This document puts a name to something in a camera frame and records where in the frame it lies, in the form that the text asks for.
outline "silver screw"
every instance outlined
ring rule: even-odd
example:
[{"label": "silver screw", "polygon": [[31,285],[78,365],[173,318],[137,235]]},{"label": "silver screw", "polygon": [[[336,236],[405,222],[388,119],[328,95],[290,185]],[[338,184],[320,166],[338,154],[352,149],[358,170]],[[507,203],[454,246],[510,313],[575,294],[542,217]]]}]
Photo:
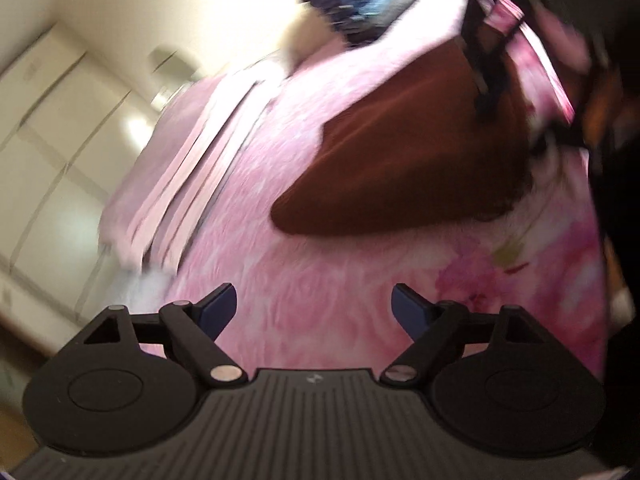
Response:
[{"label": "silver screw", "polygon": [[220,365],[211,370],[211,377],[221,383],[230,383],[242,377],[242,370],[233,365]]},{"label": "silver screw", "polygon": [[385,377],[396,383],[405,383],[418,376],[415,368],[408,365],[393,365],[385,370]]}]

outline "brown garment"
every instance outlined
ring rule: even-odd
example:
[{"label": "brown garment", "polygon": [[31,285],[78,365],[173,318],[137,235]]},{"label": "brown garment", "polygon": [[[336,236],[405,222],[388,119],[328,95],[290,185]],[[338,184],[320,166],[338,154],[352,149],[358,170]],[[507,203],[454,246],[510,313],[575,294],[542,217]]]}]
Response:
[{"label": "brown garment", "polygon": [[271,207],[288,234],[361,235],[494,214],[528,175],[526,106],[515,68],[495,119],[456,44],[423,54],[324,125],[311,165]]}]

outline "bed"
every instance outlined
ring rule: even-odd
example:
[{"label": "bed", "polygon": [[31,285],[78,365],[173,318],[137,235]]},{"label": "bed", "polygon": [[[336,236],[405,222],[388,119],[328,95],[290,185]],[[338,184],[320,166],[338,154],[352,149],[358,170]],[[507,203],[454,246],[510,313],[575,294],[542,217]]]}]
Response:
[{"label": "bed", "polygon": [[[289,237],[271,224],[271,204],[312,160],[322,124],[453,37],[465,2],[419,0],[372,45],[346,50],[340,39],[326,44],[287,80],[239,153],[164,302],[197,301],[233,283],[238,313],[217,343],[249,373],[259,367],[370,367],[379,373],[410,343],[390,310],[399,282],[431,301],[456,300],[476,312],[520,304],[589,370],[602,373],[605,270],[586,161],[577,150],[550,150],[533,163],[532,191],[491,222],[325,239]],[[535,37],[518,35],[510,55],[535,130],[568,111],[533,43]],[[207,80],[196,84],[166,114],[182,114],[185,125],[194,121],[199,111],[193,103],[206,101],[210,88]],[[176,127],[167,119],[158,129],[168,124]],[[161,305],[129,306],[140,313]]]}]

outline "pink blanket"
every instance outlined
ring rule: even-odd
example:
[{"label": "pink blanket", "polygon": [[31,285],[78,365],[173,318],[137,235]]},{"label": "pink blanket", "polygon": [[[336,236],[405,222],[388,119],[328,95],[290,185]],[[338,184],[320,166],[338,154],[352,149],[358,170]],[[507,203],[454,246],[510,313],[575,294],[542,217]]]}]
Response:
[{"label": "pink blanket", "polygon": [[[478,312],[520,304],[589,369],[602,370],[604,268],[578,152],[552,152],[536,165],[533,191],[491,223],[333,240],[287,237],[270,223],[271,204],[312,160],[321,125],[454,35],[464,2],[420,0],[371,46],[346,52],[339,42],[325,46],[287,82],[241,154],[166,299],[196,301],[233,283],[238,314],[218,343],[250,373],[256,367],[379,372],[410,342],[390,310],[398,282],[431,301],[457,300]],[[550,102],[557,110],[540,60],[526,41],[517,45],[511,55],[532,117]]]}]

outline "wall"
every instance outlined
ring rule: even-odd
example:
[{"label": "wall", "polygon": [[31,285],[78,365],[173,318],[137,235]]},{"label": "wall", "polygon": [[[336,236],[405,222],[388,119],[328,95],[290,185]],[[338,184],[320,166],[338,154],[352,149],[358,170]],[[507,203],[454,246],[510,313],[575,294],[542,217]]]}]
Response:
[{"label": "wall", "polygon": [[300,12],[296,0],[57,0],[60,18],[144,97],[158,87],[148,54],[169,44],[195,55],[208,72],[245,64],[278,45]]},{"label": "wall", "polygon": [[53,0],[0,0],[0,73],[52,22]]}]

